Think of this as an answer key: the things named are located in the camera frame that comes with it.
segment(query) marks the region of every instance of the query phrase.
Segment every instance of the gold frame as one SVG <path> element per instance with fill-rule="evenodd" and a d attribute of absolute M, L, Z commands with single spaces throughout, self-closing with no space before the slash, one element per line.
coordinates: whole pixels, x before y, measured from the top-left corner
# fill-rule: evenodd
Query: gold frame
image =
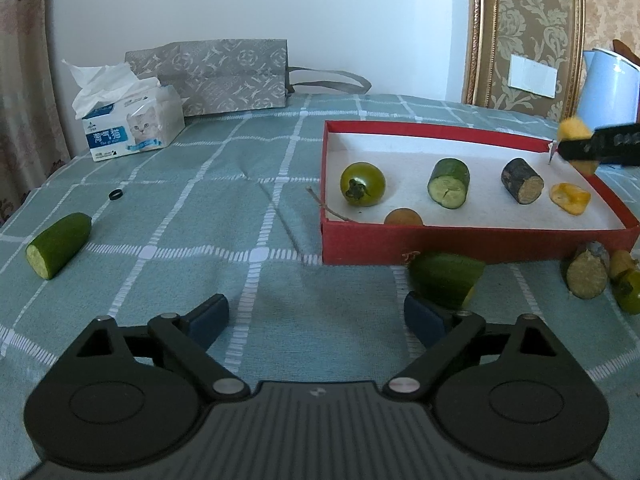
<path fill-rule="evenodd" d="M 562 110 L 562 119 L 575 115 L 578 107 L 578 92 L 580 91 L 580 74 L 582 73 L 582 50 L 584 49 L 584 0 L 574 0 L 574 37 L 569 41 L 575 45 L 570 61 L 572 70 L 566 86 L 566 100 Z"/>
<path fill-rule="evenodd" d="M 466 47 L 466 104 L 487 108 L 494 76 L 498 34 L 498 0 L 470 0 L 470 27 Z"/>
<path fill-rule="evenodd" d="M 470 0 L 469 32 L 466 48 L 466 78 L 462 99 L 466 104 L 489 107 L 493 84 L 498 35 L 498 0 Z M 569 74 L 562 118 L 577 107 L 584 45 L 584 0 L 574 0 L 574 27 L 569 48 Z"/>

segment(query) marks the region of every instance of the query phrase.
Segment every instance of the yellow pom-pom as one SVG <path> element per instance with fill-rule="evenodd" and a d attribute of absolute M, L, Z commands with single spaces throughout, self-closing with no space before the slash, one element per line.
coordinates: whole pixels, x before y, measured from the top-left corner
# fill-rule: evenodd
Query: yellow pom-pom
<path fill-rule="evenodd" d="M 569 117 L 562 121 L 558 126 L 556 139 L 558 142 L 562 140 L 581 140 L 591 139 L 593 132 L 578 117 Z M 597 160 L 575 160 L 570 164 L 583 175 L 591 176 L 598 169 Z"/>

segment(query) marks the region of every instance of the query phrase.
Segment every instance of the tissue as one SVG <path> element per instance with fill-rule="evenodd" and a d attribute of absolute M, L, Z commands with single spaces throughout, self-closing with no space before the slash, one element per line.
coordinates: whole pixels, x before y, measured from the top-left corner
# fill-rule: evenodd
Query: tissue
<path fill-rule="evenodd" d="M 74 66 L 62 60 L 69 67 L 76 83 L 81 88 L 72 107 L 76 119 L 82 119 L 95 108 L 110 105 L 134 94 L 158 88 L 157 77 L 138 79 L 128 63 L 114 66 Z"/>

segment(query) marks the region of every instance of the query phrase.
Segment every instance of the yellow pepper piece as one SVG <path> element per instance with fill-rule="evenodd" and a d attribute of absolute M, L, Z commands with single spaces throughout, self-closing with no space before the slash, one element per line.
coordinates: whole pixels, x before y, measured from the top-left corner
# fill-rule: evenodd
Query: yellow pepper piece
<path fill-rule="evenodd" d="M 549 197 L 554 204 L 559 205 L 568 213 L 578 216 L 587 209 L 591 200 L 591 193 L 574 184 L 563 182 L 551 188 Z"/>
<path fill-rule="evenodd" d="M 558 142 L 562 140 L 581 140 L 591 139 L 593 132 L 578 117 L 569 117 L 562 121 L 558 126 L 556 139 Z M 584 175 L 593 175 L 598 169 L 597 160 L 574 160 L 569 162 L 576 170 Z"/>

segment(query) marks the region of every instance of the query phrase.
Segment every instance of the blue gripper pad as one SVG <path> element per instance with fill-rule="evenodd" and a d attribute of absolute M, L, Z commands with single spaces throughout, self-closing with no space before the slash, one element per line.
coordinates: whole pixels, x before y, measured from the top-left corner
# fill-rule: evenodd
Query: blue gripper pad
<path fill-rule="evenodd" d="M 216 294 L 182 319 L 188 323 L 187 337 L 207 350 L 229 323 L 229 302 L 223 294 Z"/>
<path fill-rule="evenodd" d="M 447 335 L 447 325 L 437 314 L 439 310 L 431 301 L 418 300 L 411 293 L 404 298 L 404 323 L 427 349 Z"/>

